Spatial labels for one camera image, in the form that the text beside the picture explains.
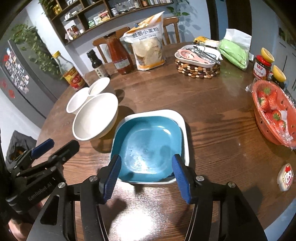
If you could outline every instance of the lemon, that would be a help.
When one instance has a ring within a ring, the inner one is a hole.
[[[269,62],[269,63],[274,62],[274,57],[266,48],[261,49],[261,55],[267,62]]]
[[[278,82],[285,82],[287,80],[285,74],[279,69],[278,66],[274,65],[272,67],[272,72],[274,73],[274,77]]]

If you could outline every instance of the wooden chair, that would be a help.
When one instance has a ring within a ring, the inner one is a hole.
[[[164,31],[164,35],[165,35],[166,44],[170,44],[170,38],[168,37],[168,31],[166,29],[166,26],[168,26],[170,24],[174,24],[177,43],[180,43],[178,22],[179,22],[179,19],[177,17],[170,17],[170,18],[164,18],[163,19],[163,31]]]
[[[123,34],[125,32],[127,32],[127,31],[129,31],[129,30],[130,30],[129,27],[124,27],[122,29],[117,30],[116,31],[116,37],[118,39],[120,39],[123,36]],[[102,51],[102,49],[100,47],[101,44],[105,44],[105,43],[106,43],[106,40],[104,39],[104,37],[101,37],[101,38],[96,39],[96,40],[93,41],[93,46],[98,48],[98,51],[100,52],[100,55],[102,56],[102,59],[104,60],[105,63],[107,63],[107,59],[106,59],[105,55],[103,54],[103,51]]]

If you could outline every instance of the refrigerator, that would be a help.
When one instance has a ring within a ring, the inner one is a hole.
[[[42,128],[53,105],[67,89],[66,80],[44,73],[12,40],[1,47],[0,87],[29,120]]]

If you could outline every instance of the wall shelf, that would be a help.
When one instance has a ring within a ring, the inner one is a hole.
[[[85,35],[86,33],[90,32],[91,30],[101,26],[104,23],[112,21],[113,19],[116,19],[116,18],[119,18],[121,16],[130,14],[132,12],[137,12],[137,11],[152,8],[152,7],[167,6],[167,5],[171,4],[171,3],[161,3],[161,4],[149,5],[149,6],[144,7],[142,5],[142,2],[140,0],[138,0],[138,2],[140,4],[140,8],[130,10],[128,12],[125,12],[123,14],[119,14],[117,16],[113,16],[112,12],[111,12],[111,7],[110,7],[110,5],[108,3],[108,0],[99,0],[99,1],[97,1],[95,3],[93,3],[93,4],[89,4],[89,2],[87,0],[76,0],[75,2],[73,2],[70,5],[67,5],[67,3],[66,3],[67,0],[51,0],[50,2],[56,2],[62,9],[62,11],[59,14],[57,14],[56,16],[54,15],[53,12],[50,13],[49,14],[49,20],[50,20],[51,25],[53,26],[54,30],[56,31],[57,35],[59,36],[60,40],[65,45],[68,45],[68,44],[74,42],[76,39],[80,38],[81,36]],[[63,22],[65,22],[65,20],[61,19],[61,18],[65,14],[67,14],[68,12],[71,12],[71,10],[73,8],[77,7],[80,4],[82,6],[80,11],[77,14],[75,14],[74,16],[72,16],[68,21],[77,18],[78,21],[81,23],[81,26],[82,26],[84,32],[82,34],[78,35],[76,39],[73,39],[71,41],[67,41],[67,40],[65,40],[65,35],[66,35],[67,32],[66,32],[66,29],[64,28],[64,25],[63,25]],[[98,25],[96,25],[96,26],[94,26],[92,28],[89,28],[88,19],[85,17],[85,14],[88,11],[92,10],[93,8],[95,8],[95,7],[97,7],[97,6],[101,5],[101,4],[103,4],[104,8],[108,11],[110,19],[108,19],[108,20],[104,21],[103,23],[98,24]]]

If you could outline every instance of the ketchup bottle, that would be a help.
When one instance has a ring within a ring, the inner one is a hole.
[[[134,70],[129,53],[116,37],[116,32],[104,36],[110,51],[112,62],[120,74],[128,74]]]

